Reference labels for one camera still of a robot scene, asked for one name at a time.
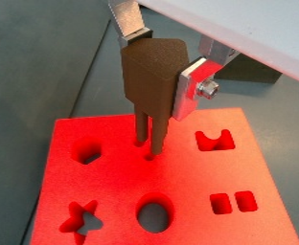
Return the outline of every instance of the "screw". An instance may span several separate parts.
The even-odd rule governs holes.
[[[211,100],[215,97],[217,90],[219,84],[209,78],[207,78],[196,86],[196,94],[208,100]]]

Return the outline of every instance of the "oval hole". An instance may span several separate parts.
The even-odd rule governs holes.
[[[161,233],[168,227],[168,213],[158,203],[145,204],[137,213],[137,222],[149,233]]]

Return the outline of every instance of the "gray table surface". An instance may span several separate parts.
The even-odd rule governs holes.
[[[199,33],[148,10],[144,20],[154,37],[182,39],[189,57],[197,57]],[[275,84],[221,80],[220,85],[220,94],[213,100],[201,100],[197,107],[243,108],[299,235],[299,82],[281,76]],[[116,33],[109,25],[73,116],[129,113],[133,105],[124,98]]]
[[[53,122],[71,113],[104,10],[100,0],[0,1],[0,245],[23,237]]]

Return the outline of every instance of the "silver metal bracket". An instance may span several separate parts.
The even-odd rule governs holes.
[[[153,31],[144,26],[138,4],[134,0],[108,0],[112,22],[122,49],[140,38],[150,38]]]
[[[203,35],[199,41],[199,52],[203,55],[181,72],[172,110],[172,117],[181,121],[197,104],[197,97],[211,100],[217,91],[219,84],[212,80],[215,73],[239,55],[223,43]]]

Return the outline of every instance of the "shape sorting board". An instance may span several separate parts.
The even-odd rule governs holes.
[[[148,152],[133,115],[55,122],[33,245],[299,244],[241,109],[169,120],[164,152]],[[136,220],[148,203],[169,217],[156,234]],[[102,221],[86,235],[84,212]]]

